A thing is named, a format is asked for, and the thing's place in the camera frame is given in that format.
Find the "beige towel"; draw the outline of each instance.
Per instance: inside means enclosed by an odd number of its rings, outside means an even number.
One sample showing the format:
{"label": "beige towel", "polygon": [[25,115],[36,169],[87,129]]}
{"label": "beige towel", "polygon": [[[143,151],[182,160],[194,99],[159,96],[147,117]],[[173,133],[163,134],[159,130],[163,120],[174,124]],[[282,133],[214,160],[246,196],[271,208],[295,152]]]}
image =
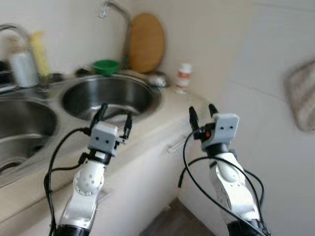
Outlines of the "beige towel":
{"label": "beige towel", "polygon": [[285,88],[299,129],[315,132],[315,61],[295,70]]}

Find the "wooden cutting board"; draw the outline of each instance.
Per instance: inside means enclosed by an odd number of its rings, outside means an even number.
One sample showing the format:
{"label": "wooden cutting board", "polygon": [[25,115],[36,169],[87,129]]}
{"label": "wooden cutting board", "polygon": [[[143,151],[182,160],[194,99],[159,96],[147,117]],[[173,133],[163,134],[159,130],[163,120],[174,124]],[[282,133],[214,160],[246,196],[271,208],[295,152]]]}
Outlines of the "wooden cutting board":
{"label": "wooden cutting board", "polygon": [[151,14],[140,14],[131,22],[129,64],[139,73],[153,71],[161,62],[165,50],[164,30]]}

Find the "white bottle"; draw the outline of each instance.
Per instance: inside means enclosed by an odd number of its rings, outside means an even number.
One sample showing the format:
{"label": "white bottle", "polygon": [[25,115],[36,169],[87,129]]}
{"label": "white bottle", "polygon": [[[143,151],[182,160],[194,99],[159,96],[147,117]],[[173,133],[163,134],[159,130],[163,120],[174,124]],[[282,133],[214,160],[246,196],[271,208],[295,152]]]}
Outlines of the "white bottle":
{"label": "white bottle", "polygon": [[26,48],[19,44],[19,38],[9,38],[11,52],[9,62],[13,70],[15,81],[21,88],[30,88],[38,85],[39,79],[31,54]]}
{"label": "white bottle", "polygon": [[188,63],[181,63],[178,70],[177,80],[175,84],[175,92],[178,94],[186,94],[192,73],[192,66]]}

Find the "robotic arm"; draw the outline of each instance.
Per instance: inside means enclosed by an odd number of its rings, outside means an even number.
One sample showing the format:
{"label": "robotic arm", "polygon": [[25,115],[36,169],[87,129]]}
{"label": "robotic arm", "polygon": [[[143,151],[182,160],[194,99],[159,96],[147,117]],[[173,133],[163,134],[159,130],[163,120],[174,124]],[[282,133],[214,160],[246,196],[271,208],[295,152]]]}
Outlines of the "robotic arm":
{"label": "robotic arm", "polygon": [[54,236],[88,236],[93,226],[97,196],[104,183],[104,171],[111,157],[116,155],[119,144],[128,139],[132,119],[128,114],[124,134],[119,136],[118,127],[100,122],[107,109],[103,104],[90,126],[90,153],[83,153],[82,169],[73,180],[73,195],[68,201]]}
{"label": "robotic arm", "polygon": [[[198,116],[193,107],[189,109],[189,121],[194,139],[201,140],[201,149],[207,153],[207,157],[202,159],[216,160],[210,165],[210,180],[216,190],[219,204],[241,219],[236,220],[232,214],[227,214],[221,207],[229,235],[270,235],[262,219],[260,202],[254,201],[246,186],[248,177],[244,175],[244,170],[237,162],[234,152],[228,148],[235,138],[239,117],[235,114],[219,114],[212,104],[209,105],[209,110],[213,123],[199,128]],[[185,170],[187,168],[182,172],[179,187],[181,187]]]}

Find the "floor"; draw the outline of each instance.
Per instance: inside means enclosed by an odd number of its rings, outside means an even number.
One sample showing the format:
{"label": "floor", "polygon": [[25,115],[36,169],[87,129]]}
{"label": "floor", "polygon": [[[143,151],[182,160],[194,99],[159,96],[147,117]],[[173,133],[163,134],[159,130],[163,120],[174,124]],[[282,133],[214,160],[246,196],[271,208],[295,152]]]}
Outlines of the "floor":
{"label": "floor", "polygon": [[140,236],[215,236],[178,199],[169,206]]}

